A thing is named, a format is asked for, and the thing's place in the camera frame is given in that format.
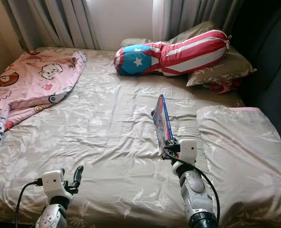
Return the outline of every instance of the white curtain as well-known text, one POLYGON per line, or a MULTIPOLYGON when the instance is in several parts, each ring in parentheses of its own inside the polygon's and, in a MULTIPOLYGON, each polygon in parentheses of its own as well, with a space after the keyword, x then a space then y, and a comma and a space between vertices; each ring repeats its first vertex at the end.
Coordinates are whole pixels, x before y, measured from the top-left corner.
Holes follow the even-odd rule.
POLYGON ((168 40, 207 20, 230 34, 244 0, 153 0, 153 38, 168 40))
POLYGON ((86 0, 3 0, 27 50, 99 49, 86 0))

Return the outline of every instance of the beige bedsheet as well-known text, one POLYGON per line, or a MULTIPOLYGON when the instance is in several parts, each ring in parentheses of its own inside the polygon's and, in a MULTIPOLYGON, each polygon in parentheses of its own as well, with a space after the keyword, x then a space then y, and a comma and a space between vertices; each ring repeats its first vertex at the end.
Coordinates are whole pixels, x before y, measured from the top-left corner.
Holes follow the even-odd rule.
MULTIPOLYGON (((68 55, 75 50, 49 49, 68 55)), ((234 92, 216 95, 186 87, 184 76, 119 76, 112 65, 114 52, 84 52, 88 61, 71 94, 4 134, 0 221, 13 222, 23 185, 60 168, 72 181, 83 165, 79 193, 68 210, 69 227, 185 226, 178 178, 170 161, 159 156, 150 113, 163 94, 174 136, 199 139, 200 107, 241 106, 242 101, 234 92)), ((197 166, 207 173, 201 141, 198 148, 197 166)), ((45 203, 42 187, 28 187, 20 222, 34 223, 45 203)))

